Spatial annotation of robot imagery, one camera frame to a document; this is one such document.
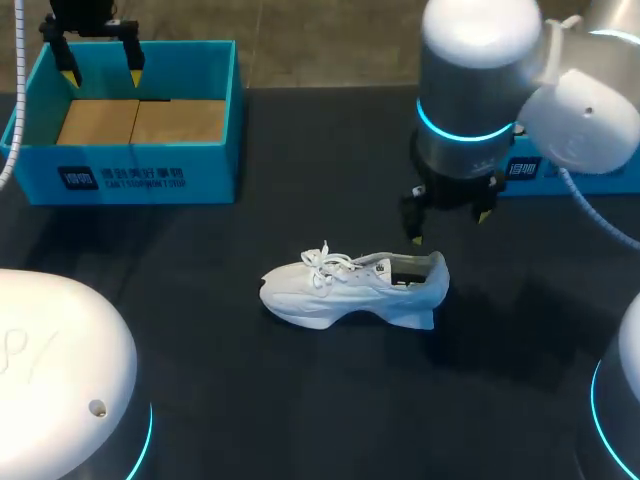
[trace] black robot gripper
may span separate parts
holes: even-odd
[[[504,172],[493,171],[473,179],[459,180],[434,172],[422,160],[417,145],[418,132],[410,140],[410,157],[422,185],[400,200],[402,226],[407,237],[417,245],[422,244],[422,225],[426,210],[453,210],[471,205],[471,217],[482,223],[495,209],[498,195],[506,189]]]

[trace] blue led ring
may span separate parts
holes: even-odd
[[[604,35],[605,37],[616,37],[635,45],[640,45],[640,38],[630,33],[618,32],[617,30],[595,30],[590,32],[592,35]]]
[[[427,118],[427,116],[424,114],[424,111],[422,110],[422,105],[420,105],[420,99],[417,100],[416,105],[418,108],[418,115],[420,115],[420,119],[427,126],[427,128],[429,128],[429,130],[448,140],[453,140],[454,142],[484,142],[486,140],[491,140],[492,138],[502,135],[504,132],[513,127],[513,123],[510,123],[496,132],[489,133],[488,135],[480,135],[477,137],[462,137],[460,135],[453,135],[452,133],[445,132],[444,130],[436,127],[431,122],[431,120]]]
[[[604,444],[606,449],[609,451],[609,454],[611,455],[611,458],[613,458],[616,461],[618,466],[627,475],[629,475],[629,477],[632,480],[639,480],[638,477],[636,475],[634,475],[634,473],[629,469],[629,467],[627,467],[624,464],[624,462],[622,460],[620,460],[620,457],[618,457],[616,452],[613,451],[613,448],[611,448],[611,445],[609,445],[609,442],[607,441],[607,437],[604,436],[604,432],[602,431],[602,428],[600,427],[600,422],[598,421],[598,415],[596,414],[596,402],[595,402],[596,375],[598,374],[598,369],[599,368],[600,368],[600,363],[598,363],[598,366],[596,367],[596,371],[593,372],[593,379],[591,380],[591,414],[593,415],[593,422],[596,424],[596,429],[598,430],[598,434],[600,435],[600,438],[602,439],[602,443]]]
[[[147,455],[147,450],[149,449],[149,444],[151,443],[151,431],[153,430],[153,408],[149,405],[149,430],[147,430],[147,439],[144,442],[144,447],[142,447],[142,452],[140,452],[140,456],[138,457],[138,461],[131,470],[131,473],[125,480],[133,480],[136,473],[140,469],[140,465],[142,465],[142,461],[144,457]]]

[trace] shoe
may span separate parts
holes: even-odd
[[[273,314],[300,327],[324,330],[344,315],[372,312],[392,325],[433,329],[433,309],[449,290],[444,256],[374,253],[351,259],[322,250],[267,273],[260,299]]]

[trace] blue box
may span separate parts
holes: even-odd
[[[74,88],[49,45],[27,83],[26,128],[15,176],[32,205],[232,203],[243,121],[243,91],[233,41],[141,42],[146,63],[134,88],[120,42],[72,43],[82,74]],[[56,145],[73,100],[225,100],[216,143]],[[2,136],[11,146],[15,111]],[[126,172],[145,172],[144,178]],[[125,178],[115,182],[114,172]]]
[[[568,195],[569,190],[558,176],[558,169],[543,158],[526,135],[515,138],[501,169],[507,177],[502,196]],[[605,175],[571,174],[586,195],[640,193],[640,150],[621,168]]]

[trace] white cable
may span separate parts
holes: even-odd
[[[604,219],[602,215],[596,212],[595,208],[593,208],[591,204],[587,201],[587,199],[584,198],[584,196],[582,196],[582,193],[580,193],[580,190],[578,190],[578,187],[576,186],[576,184],[573,183],[573,180],[571,179],[571,175],[569,175],[569,172],[567,171],[566,168],[559,168],[558,173],[560,174],[560,177],[562,178],[562,180],[564,180],[564,183],[569,188],[571,195],[573,195],[573,198],[576,200],[578,205],[580,205],[580,207],[594,222],[596,222],[600,227],[602,227],[602,229],[604,229],[604,231],[606,231],[611,237],[618,240],[620,243],[628,247],[631,247],[634,250],[640,250],[639,241],[631,238],[626,233],[618,230],[616,227],[614,227],[609,222],[607,222],[607,220]]]
[[[23,0],[15,0],[16,14],[16,119],[13,127],[13,139],[7,163],[0,172],[0,190],[7,184],[13,167],[18,160],[20,146],[22,145],[22,133],[24,132],[24,119],[27,114],[27,60],[24,51],[24,5]]]

